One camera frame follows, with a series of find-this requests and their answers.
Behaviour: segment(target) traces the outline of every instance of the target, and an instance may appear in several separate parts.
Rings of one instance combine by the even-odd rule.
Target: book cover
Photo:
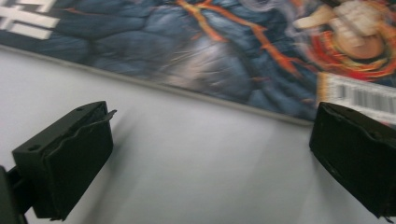
[[[328,101],[396,123],[394,8],[379,0],[0,0],[0,45],[285,118],[313,120]]]

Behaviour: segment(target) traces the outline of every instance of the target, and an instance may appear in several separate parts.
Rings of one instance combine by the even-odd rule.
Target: white table
[[[378,220],[308,147],[311,127],[0,50],[0,164],[77,106],[118,109],[114,152],[67,224]],[[31,224],[54,223],[37,219]]]

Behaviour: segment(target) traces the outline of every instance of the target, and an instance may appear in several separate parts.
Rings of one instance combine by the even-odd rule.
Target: black plastic piece
[[[0,223],[26,223],[31,206],[65,220],[112,152],[115,112],[106,102],[81,106],[13,150],[16,167],[0,169]]]
[[[329,173],[377,217],[396,215],[396,131],[320,103],[310,147]]]

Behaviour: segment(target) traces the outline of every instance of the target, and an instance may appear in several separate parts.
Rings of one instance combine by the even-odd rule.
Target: barcode
[[[390,114],[396,112],[396,97],[379,92],[371,92],[339,84],[336,86],[337,98],[348,100],[353,105],[383,111]]]

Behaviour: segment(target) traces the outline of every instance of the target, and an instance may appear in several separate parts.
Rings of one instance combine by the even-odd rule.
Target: white barcode label
[[[396,89],[370,82],[320,75],[320,101],[344,105],[381,122],[396,124]]]

